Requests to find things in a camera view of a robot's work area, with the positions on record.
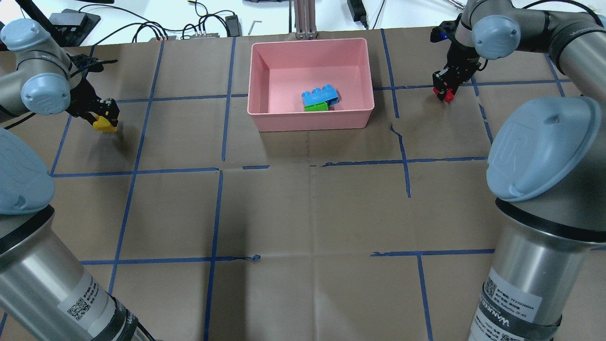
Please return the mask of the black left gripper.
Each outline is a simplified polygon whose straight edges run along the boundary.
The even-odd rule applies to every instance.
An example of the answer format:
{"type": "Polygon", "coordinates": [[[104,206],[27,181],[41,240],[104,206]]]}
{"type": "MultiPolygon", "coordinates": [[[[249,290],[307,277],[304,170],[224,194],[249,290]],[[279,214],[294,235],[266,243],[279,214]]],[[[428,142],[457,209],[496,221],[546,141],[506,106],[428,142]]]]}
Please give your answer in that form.
{"type": "Polygon", "coordinates": [[[66,112],[72,117],[81,117],[94,126],[95,115],[102,116],[113,126],[118,126],[120,110],[114,99],[101,99],[94,87],[85,78],[70,90],[70,104],[66,112]]]}

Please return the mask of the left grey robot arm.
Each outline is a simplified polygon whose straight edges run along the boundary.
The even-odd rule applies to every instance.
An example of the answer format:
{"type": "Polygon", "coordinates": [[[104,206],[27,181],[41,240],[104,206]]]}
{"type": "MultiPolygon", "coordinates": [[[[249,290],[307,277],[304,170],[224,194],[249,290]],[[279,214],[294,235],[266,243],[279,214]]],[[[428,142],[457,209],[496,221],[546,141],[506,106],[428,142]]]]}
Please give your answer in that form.
{"type": "MultiPolygon", "coordinates": [[[[30,18],[1,29],[16,69],[1,78],[1,121],[67,112],[101,132],[117,130],[119,108],[86,75],[102,62],[71,56],[30,18]]],[[[1,308],[39,341],[151,341],[138,317],[104,290],[54,231],[54,182],[21,138],[0,134],[1,308]]]]}

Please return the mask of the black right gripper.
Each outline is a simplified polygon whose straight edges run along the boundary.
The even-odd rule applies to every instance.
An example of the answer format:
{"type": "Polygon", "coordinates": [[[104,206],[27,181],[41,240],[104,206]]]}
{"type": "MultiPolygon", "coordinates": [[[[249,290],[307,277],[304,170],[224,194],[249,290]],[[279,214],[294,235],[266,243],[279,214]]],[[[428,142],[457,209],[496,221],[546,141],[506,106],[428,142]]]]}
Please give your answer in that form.
{"type": "Polygon", "coordinates": [[[446,54],[445,68],[431,75],[434,93],[436,95],[450,93],[453,98],[459,87],[467,82],[479,67],[479,55],[475,48],[452,41],[446,54]]]}

